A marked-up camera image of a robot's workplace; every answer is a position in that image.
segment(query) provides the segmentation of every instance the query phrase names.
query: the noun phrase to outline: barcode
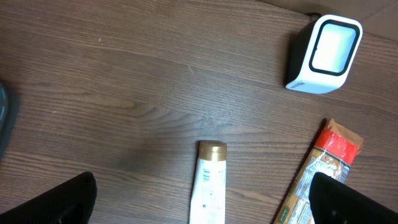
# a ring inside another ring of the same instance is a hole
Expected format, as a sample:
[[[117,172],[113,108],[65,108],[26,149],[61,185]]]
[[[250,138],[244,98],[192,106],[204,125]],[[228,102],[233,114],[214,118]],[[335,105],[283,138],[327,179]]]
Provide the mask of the barcode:
[[[343,164],[341,166],[343,167],[343,169],[341,170],[341,175],[338,181],[344,183],[348,175],[349,166],[344,166]]]
[[[209,181],[210,180],[210,170],[203,169],[203,180]]]

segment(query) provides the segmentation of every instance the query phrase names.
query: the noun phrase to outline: black frame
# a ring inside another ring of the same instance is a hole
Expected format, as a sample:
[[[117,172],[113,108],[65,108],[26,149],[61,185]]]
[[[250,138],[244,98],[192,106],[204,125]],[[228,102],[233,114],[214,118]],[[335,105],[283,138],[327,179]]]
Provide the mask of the black frame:
[[[351,46],[351,50],[349,51],[349,54],[348,54],[348,57],[347,57],[347,60],[346,60],[346,64],[344,65],[344,68],[343,68],[343,70],[341,72],[326,71],[326,70],[314,68],[312,66],[312,60],[314,58],[315,51],[317,50],[317,46],[318,46],[318,43],[319,43],[319,39],[321,37],[322,30],[327,24],[334,24],[334,25],[348,27],[348,28],[351,28],[351,29],[355,30],[355,39],[354,39],[354,42],[353,42],[353,44]],[[356,44],[358,43],[358,39],[359,39],[360,35],[361,35],[361,31],[360,31],[359,27],[354,25],[354,24],[349,24],[349,23],[346,23],[346,22],[336,21],[336,20],[333,20],[333,19],[328,19],[325,22],[323,22],[322,25],[319,28],[317,40],[315,41],[315,44],[313,46],[313,50],[312,50],[312,54],[311,54],[311,58],[310,58],[310,63],[309,63],[310,65],[309,66],[310,66],[311,71],[318,72],[318,73],[324,73],[324,74],[327,74],[327,75],[334,75],[334,76],[340,76],[340,75],[344,74],[347,71],[349,61],[351,60],[351,58],[352,58],[352,56],[354,54],[354,49],[355,49]]]

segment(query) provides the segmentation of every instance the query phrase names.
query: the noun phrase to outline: white device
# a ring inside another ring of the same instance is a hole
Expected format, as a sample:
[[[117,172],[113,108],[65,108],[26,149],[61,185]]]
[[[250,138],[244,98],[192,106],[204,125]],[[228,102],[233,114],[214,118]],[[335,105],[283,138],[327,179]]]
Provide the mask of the white device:
[[[341,87],[362,38],[358,21],[325,15],[298,34],[290,53],[286,88],[322,94]]]

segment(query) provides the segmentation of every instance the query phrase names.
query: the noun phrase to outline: packaged food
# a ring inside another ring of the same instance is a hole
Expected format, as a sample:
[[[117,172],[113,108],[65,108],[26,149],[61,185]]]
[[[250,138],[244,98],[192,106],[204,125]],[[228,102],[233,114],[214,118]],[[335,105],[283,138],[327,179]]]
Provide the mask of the packaged food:
[[[308,199],[314,174],[322,172],[344,183],[362,146],[361,137],[329,119],[297,174],[274,224],[314,223]]]

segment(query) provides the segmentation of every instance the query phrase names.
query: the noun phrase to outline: red label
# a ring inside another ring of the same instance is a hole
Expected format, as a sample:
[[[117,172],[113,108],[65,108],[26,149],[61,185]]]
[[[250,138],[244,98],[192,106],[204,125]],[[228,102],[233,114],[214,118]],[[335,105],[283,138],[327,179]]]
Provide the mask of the red label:
[[[322,130],[322,133],[319,135],[315,146],[332,153],[336,157],[344,160],[349,165],[353,163],[354,158],[358,153],[357,146],[351,144],[345,138],[328,129]]]

